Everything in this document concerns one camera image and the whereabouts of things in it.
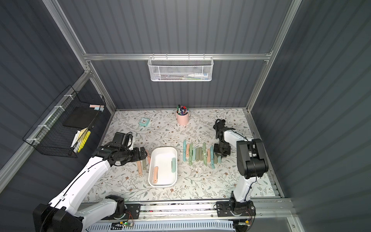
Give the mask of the peach folding fruit knife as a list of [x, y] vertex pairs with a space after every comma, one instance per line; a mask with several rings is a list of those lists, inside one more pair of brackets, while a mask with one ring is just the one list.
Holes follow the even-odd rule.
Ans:
[[153, 183], [156, 184], [158, 181], [158, 166], [153, 169]]

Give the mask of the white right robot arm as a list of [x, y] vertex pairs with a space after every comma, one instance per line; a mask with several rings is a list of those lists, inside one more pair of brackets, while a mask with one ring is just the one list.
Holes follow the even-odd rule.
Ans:
[[214, 153], [228, 155], [231, 146], [236, 148], [237, 169], [240, 174], [236, 188], [231, 193], [228, 209], [233, 215], [247, 213], [255, 215], [251, 194], [255, 184], [268, 172], [266, 151], [261, 139], [248, 140], [233, 129], [217, 132], [219, 143], [214, 145]]

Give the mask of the orange fruit knife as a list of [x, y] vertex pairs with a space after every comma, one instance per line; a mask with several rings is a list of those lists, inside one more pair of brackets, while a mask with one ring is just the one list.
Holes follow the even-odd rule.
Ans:
[[186, 158], [189, 158], [189, 149], [190, 149], [190, 144], [186, 144]]

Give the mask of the pink fruit knife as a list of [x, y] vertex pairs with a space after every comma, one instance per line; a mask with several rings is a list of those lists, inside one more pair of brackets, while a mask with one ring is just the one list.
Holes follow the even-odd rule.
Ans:
[[149, 152], [147, 152], [148, 154], [147, 154], [147, 161], [148, 161], [148, 165], [150, 165], [150, 163], [151, 163], [151, 155], [150, 155], [150, 153]]

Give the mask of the teal ceramic sheathed knife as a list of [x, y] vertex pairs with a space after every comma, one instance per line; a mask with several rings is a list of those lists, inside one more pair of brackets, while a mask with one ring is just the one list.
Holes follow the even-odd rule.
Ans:
[[211, 164], [211, 168], [212, 169], [215, 169], [215, 164], [214, 164], [214, 146], [211, 146], [210, 147], [210, 164]]

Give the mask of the olive folding fruit knife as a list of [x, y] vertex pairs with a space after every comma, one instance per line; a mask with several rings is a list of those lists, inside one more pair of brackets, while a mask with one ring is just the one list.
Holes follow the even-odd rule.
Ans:
[[195, 161], [198, 162], [200, 160], [200, 148], [196, 148], [196, 155]]

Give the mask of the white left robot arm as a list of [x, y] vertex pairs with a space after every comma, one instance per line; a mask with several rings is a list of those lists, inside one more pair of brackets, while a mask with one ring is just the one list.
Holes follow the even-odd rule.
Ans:
[[102, 201], [79, 210], [85, 196], [94, 184], [119, 162], [145, 160], [145, 148], [119, 150], [99, 147], [83, 170], [73, 181], [48, 204], [39, 204], [33, 211], [33, 222], [37, 232], [84, 232], [105, 217], [130, 220], [133, 214], [127, 209], [124, 198], [107, 195]]

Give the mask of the peach sheathed fruit knife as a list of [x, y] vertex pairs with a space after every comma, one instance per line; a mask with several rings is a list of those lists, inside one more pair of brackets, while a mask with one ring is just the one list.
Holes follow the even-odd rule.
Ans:
[[138, 168], [138, 175], [139, 176], [142, 176], [143, 175], [143, 168], [142, 168], [142, 162], [141, 161], [137, 161], [137, 168]]

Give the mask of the green fruit knife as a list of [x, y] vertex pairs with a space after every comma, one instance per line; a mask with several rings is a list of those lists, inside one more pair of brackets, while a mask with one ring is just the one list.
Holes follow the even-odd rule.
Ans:
[[189, 166], [192, 166], [193, 164], [193, 144], [190, 143], [189, 145], [189, 160], [188, 160]]

